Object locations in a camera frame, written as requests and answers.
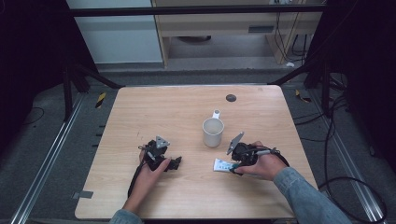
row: table surface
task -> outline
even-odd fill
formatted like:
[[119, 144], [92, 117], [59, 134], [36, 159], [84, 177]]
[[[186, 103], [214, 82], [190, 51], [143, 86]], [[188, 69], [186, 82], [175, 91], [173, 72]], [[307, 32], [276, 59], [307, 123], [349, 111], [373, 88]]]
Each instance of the table surface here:
[[[228, 102], [226, 96], [236, 96]], [[221, 144], [206, 147], [202, 123], [219, 109], [225, 128]], [[316, 185], [282, 90], [278, 86], [167, 86], [120, 89], [84, 190], [78, 218], [111, 218], [127, 199], [142, 146], [156, 135], [170, 142], [165, 157], [182, 156], [178, 170], [164, 173], [142, 204], [142, 218], [293, 217], [271, 181], [213, 172], [215, 158], [226, 155], [230, 141], [261, 140], [276, 147], [309, 183]]]

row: hand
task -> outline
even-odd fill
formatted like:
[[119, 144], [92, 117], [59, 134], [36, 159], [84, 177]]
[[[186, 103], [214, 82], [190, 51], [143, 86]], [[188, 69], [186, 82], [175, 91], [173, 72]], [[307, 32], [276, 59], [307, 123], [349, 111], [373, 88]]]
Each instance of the hand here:
[[[144, 155], [145, 151], [142, 150], [139, 155], [141, 161], [143, 160]], [[140, 204], [154, 188], [155, 184], [170, 161], [170, 159], [164, 160], [155, 171], [151, 171], [149, 165], [144, 164], [140, 170], [140, 174], [137, 177], [136, 182], [134, 183], [134, 189], [132, 190], [131, 196], [125, 202], [125, 205], [122, 207], [122, 209], [129, 210], [136, 214]]]
[[[251, 144], [255, 147], [262, 147], [263, 144], [257, 141]], [[277, 173], [279, 173], [287, 165], [276, 155], [267, 154], [259, 156], [256, 164], [251, 166], [241, 166], [235, 169], [239, 174], [259, 175], [263, 179], [273, 181]]]

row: gray carpet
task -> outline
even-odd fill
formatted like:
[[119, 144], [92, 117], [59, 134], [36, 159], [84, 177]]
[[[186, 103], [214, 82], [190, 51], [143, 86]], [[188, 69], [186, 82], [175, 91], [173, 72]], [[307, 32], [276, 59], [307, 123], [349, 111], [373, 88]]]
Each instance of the gray carpet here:
[[[134, 85], [189, 85], [189, 84], [235, 84], [266, 83], [282, 77], [289, 72], [285, 70], [217, 70], [217, 71], [179, 71], [179, 72], [139, 72], [122, 74], [104, 74], [119, 84]], [[103, 132], [111, 106], [117, 91], [88, 78], [92, 87], [84, 94], [84, 103], [77, 120], [66, 139], [63, 149], [56, 161], [48, 180], [39, 195], [30, 218], [77, 220], [74, 211], [77, 200], [72, 199], [74, 192], [83, 188], [88, 175], [96, 146], [100, 142], [98, 133]], [[291, 82], [289, 86], [299, 86]], [[101, 108], [95, 108], [101, 92], [106, 92], [106, 99]], [[283, 88], [290, 112], [294, 118], [318, 112], [314, 103], [306, 103], [295, 96], [294, 88]], [[59, 132], [64, 118], [64, 101], [62, 86], [44, 91], [35, 98], [34, 106], [44, 110], [32, 109], [20, 134], [9, 147], [9, 155], [2, 162], [0, 170], [0, 219], [12, 217], [21, 200], [29, 189], [45, 159], [47, 152]], [[297, 119], [296, 122], [310, 119]], [[373, 186], [385, 200], [389, 210], [389, 223], [396, 223], [396, 189], [395, 174], [389, 169], [385, 160], [371, 157], [367, 143], [353, 119], [353, 115], [342, 107], [335, 112], [335, 126], [342, 136], [353, 161], [364, 175], [364, 180]], [[324, 140], [327, 128], [323, 120], [317, 119], [305, 125], [297, 126], [302, 138]], [[309, 164], [317, 184], [324, 180], [324, 142], [302, 140]], [[329, 177], [346, 175], [333, 145], [328, 151]], [[348, 182], [332, 184], [332, 192], [337, 201], [354, 215], [366, 219], [360, 201]]]

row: denim sleeve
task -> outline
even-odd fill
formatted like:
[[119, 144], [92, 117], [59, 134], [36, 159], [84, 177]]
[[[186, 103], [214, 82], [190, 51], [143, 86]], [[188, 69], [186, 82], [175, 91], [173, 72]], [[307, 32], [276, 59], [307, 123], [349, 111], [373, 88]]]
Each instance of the denim sleeve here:
[[117, 211], [113, 218], [111, 218], [110, 224], [143, 224], [140, 217], [135, 215], [134, 213], [120, 209]]
[[314, 189], [296, 170], [283, 169], [274, 183], [300, 223], [351, 223], [326, 196]]

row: small round object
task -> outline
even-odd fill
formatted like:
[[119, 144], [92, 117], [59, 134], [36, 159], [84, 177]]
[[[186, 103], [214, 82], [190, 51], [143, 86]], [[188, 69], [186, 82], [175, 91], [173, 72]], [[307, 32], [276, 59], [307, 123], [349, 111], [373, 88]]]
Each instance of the small round object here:
[[228, 102], [234, 102], [234, 101], [236, 101], [236, 96], [233, 95], [233, 94], [228, 94], [228, 95], [225, 97], [225, 99], [226, 99]]

